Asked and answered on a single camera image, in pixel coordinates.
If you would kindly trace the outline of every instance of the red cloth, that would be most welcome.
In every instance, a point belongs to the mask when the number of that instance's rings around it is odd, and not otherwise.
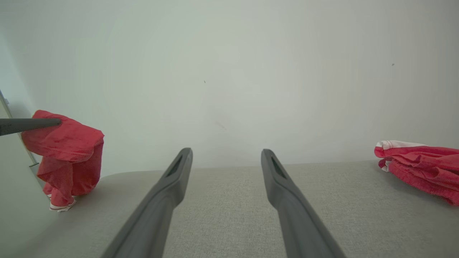
[[[32,118],[59,118],[58,126],[22,132],[31,152],[43,156],[37,176],[46,182],[45,194],[51,204],[67,206],[72,196],[91,192],[101,174],[104,135],[101,131],[73,119],[38,110]]]
[[[401,141],[380,141],[379,166],[403,182],[459,206],[459,150]]]

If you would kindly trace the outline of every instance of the white wall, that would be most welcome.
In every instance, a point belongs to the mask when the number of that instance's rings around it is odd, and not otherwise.
[[[37,108],[104,132],[103,175],[459,148],[455,0],[3,1]]]
[[[36,107],[28,95],[0,30],[0,90],[8,99],[13,118],[31,118]]]
[[[0,99],[0,118],[8,117]],[[30,165],[18,134],[0,136],[0,257],[9,257],[32,243],[57,219]]]

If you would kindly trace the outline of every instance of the white stripe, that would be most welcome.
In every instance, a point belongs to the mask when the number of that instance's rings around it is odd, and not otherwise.
[[[57,211],[57,212],[65,212],[65,211],[68,211],[76,202],[77,200],[74,200],[71,204],[67,206],[56,206],[50,203],[50,210]]]
[[[382,167],[381,169],[386,171],[386,172],[389,172],[389,164],[391,163],[392,161],[390,160],[386,160],[386,165],[384,167]]]
[[[376,147],[382,147],[383,150],[388,150],[391,148],[408,148],[408,147],[419,147],[419,146],[427,146],[420,143],[414,142],[405,142],[399,140],[382,140],[376,143]]]

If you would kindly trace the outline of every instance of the gray upholstery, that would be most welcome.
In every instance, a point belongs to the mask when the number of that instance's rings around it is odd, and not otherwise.
[[[377,161],[286,165],[350,257],[456,257],[459,210],[385,173]],[[98,258],[162,172],[101,179],[18,257]],[[260,167],[194,169],[165,258],[286,257]]]

